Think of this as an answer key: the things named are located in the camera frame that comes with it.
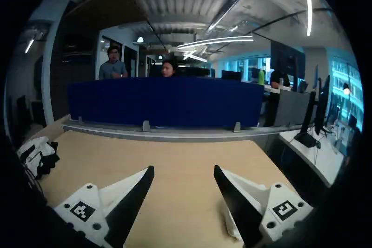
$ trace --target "woman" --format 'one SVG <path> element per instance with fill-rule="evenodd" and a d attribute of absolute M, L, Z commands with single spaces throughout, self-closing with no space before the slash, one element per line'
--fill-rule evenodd
<path fill-rule="evenodd" d="M 166 60 L 163 62 L 163 67 L 161 68 L 161 74 L 164 77 L 171 77 L 177 74 L 178 64 L 174 60 Z"/>

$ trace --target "green bottle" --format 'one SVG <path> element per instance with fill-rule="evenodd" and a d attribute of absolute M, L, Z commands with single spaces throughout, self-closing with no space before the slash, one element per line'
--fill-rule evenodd
<path fill-rule="evenodd" d="M 265 82 L 265 74 L 264 74 L 264 71 L 261 69 L 259 71 L 259 84 L 264 85 L 264 82 Z"/>

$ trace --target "office desk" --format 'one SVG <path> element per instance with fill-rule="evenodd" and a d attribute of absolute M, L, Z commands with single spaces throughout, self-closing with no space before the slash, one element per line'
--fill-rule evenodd
<path fill-rule="evenodd" d="M 298 133 L 299 130 L 282 132 L 279 133 L 279 137 L 286 145 L 296 152 L 313 169 L 324 184 L 330 188 L 339 173 L 344 156 L 339 151 L 335 152 L 333 150 L 328 138 L 323 137 L 324 135 L 322 134 L 317 135 L 313 132 L 312 136 L 316 140 L 320 140 L 321 143 L 321 148 L 318 149 L 317 155 L 317 147 L 307 148 L 297 140 L 293 140 L 294 136 Z"/>
<path fill-rule="evenodd" d="M 268 84 L 265 84 L 265 91 L 266 92 L 270 92 L 270 93 L 276 93 L 276 94 L 280 94 L 280 89 L 275 89 L 275 88 L 272 88 L 270 85 Z"/>
<path fill-rule="evenodd" d="M 289 181 L 253 141 L 147 142 L 67 131 L 56 139 L 60 160 L 41 186 L 57 206 L 85 183 L 102 188 L 149 165 L 155 177 L 126 240 L 130 247 L 241 248 L 227 235 L 218 164 L 267 187 Z"/>

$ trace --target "white desk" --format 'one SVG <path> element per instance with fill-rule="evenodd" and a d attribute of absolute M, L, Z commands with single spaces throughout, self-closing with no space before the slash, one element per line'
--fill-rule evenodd
<path fill-rule="evenodd" d="M 280 94 L 280 89 L 272 88 L 272 87 L 271 87 L 270 85 L 268 85 L 268 84 L 265 84 L 264 86 L 265 86 L 265 91 L 266 91 L 266 92 Z"/>
<path fill-rule="evenodd" d="M 334 151 L 328 138 L 323 137 L 322 134 L 317 135 L 313 131 L 312 136 L 316 140 L 321 139 L 321 148 L 318 149 L 317 154 L 317 147 L 307 148 L 297 140 L 292 140 L 298 133 L 299 130 L 295 130 L 282 132 L 279 135 L 281 140 L 296 152 L 314 170 L 325 185 L 330 188 L 339 173 L 344 156 L 339 151 Z"/>

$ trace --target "monitor stand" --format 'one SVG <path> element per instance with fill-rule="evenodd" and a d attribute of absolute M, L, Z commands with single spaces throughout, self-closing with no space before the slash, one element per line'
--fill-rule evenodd
<path fill-rule="evenodd" d="M 314 147 L 317 143 L 316 139 L 313 138 L 307 132 L 309 125 L 310 125 L 312 109 L 314 108 L 314 105 L 315 105 L 315 92 L 313 91 L 310 93 L 309 104 L 307 105 L 306 115 L 305 115 L 304 122 L 302 123 L 301 130 L 297 135 L 294 136 L 295 140 L 302 143 L 308 148 Z"/>
<path fill-rule="evenodd" d="M 313 138 L 308 133 L 301 133 L 300 132 L 297 135 L 295 135 L 294 139 L 297 140 L 298 142 L 302 143 L 303 145 L 305 145 L 308 148 L 314 147 L 317 143 L 317 140 L 315 138 Z"/>

